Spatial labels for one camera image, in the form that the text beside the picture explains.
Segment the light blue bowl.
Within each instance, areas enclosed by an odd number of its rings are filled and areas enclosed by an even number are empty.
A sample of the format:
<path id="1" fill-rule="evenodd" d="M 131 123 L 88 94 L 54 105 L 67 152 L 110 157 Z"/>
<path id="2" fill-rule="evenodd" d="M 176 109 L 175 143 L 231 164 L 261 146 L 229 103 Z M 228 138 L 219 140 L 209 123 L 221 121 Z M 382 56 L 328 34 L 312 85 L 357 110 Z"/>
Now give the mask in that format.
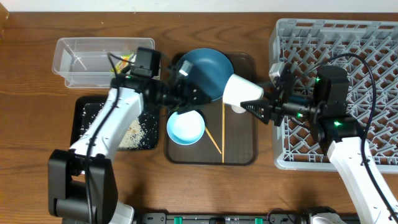
<path id="1" fill-rule="evenodd" d="M 196 143 L 205 132 L 205 120 L 203 116 L 193 110 L 178 114 L 174 112 L 167 121 L 167 134 L 169 138 L 183 146 Z"/>

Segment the pink cup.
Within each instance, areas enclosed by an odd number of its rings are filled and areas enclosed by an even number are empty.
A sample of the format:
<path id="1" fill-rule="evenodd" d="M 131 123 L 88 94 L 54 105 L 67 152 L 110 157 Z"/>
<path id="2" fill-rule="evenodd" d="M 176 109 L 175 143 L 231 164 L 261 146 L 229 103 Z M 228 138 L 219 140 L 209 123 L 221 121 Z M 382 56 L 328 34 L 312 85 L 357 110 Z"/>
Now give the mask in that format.
<path id="1" fill-rule="evenodd" d="M 231 105 L 231 109 L 238 114 L 245 113 L 246 110 L 240 106 Z"/>

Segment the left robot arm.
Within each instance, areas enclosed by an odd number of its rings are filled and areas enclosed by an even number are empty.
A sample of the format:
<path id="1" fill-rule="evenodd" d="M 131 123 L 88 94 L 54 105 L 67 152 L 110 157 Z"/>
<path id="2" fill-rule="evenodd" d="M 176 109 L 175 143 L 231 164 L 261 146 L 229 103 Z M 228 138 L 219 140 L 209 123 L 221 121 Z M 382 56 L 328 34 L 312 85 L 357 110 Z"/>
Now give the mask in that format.
<path id="1" fill-rule="evenodd" d="M 106 102 L 69 150 L 53 151 L 48 161 L 49 214 L 82 223 L 132 223 L 134 209 L 118 199 L 113 161 L 131 123 L 145 103 L 186 113 L 211 102 L 198 85 L 181 78 L 173 86 L 154 79 L 161 53 L 138 48 L 136 59 L 115 71 Z"/>

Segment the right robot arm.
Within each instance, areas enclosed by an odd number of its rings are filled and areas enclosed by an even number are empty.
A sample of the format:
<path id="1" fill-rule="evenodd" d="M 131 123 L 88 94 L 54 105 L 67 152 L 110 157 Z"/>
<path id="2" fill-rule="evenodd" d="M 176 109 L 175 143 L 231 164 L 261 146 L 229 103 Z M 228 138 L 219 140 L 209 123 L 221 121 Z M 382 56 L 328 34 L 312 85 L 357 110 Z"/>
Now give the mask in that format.
<path id="1" fill-rule="evenodd" d="M 362 127 L 347 113 L 349 81 L 345 69 L 334 66 L 331 57 L 314 66 L 313 96 L 293 94 L 298 80 L 284 63 L 276 63 L 269 76 L 274 85 L 259 100 L 240 105 L 264 124 L 280 126 L 285 117 L 308 122 L 314 141 L 319 143 L 342 178 L 361 223 L 397 223 L 397 200 L 386 184 L 366 142 L 376 109 L 376 84 L 372 83 L 368 122 Z"/>

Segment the yellow snack wrapper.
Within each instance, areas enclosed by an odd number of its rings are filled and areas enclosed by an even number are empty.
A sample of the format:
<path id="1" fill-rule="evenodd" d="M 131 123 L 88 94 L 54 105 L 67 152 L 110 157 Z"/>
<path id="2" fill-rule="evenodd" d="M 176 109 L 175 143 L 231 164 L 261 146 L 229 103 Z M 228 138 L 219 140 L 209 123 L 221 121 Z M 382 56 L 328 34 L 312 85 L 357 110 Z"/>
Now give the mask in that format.
<path id="1" fill-rule="evenodd" d="M 127 67 L 128 65 L 133 65 L 136 60 L 136 54 L 131 53 L 127 55 L 114 55 L 111 56 L 111 62 L 113 65 L 111 66 L 111 72 L 120 73 L 122 69 Z"/>

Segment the light green cup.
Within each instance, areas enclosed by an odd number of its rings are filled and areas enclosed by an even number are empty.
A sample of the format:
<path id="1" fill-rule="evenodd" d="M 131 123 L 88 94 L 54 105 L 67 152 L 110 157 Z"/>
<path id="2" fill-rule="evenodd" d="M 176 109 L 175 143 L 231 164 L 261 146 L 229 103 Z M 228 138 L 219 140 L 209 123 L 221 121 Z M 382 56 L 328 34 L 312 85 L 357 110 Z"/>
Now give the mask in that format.
<path id="1" fill-rule="evenodd" d="M 223 103 L 241 106 L 241 102 L 259 100 L 264 96 L 264 89 L 236 74 L 232 74 L 223 92 Z"/>

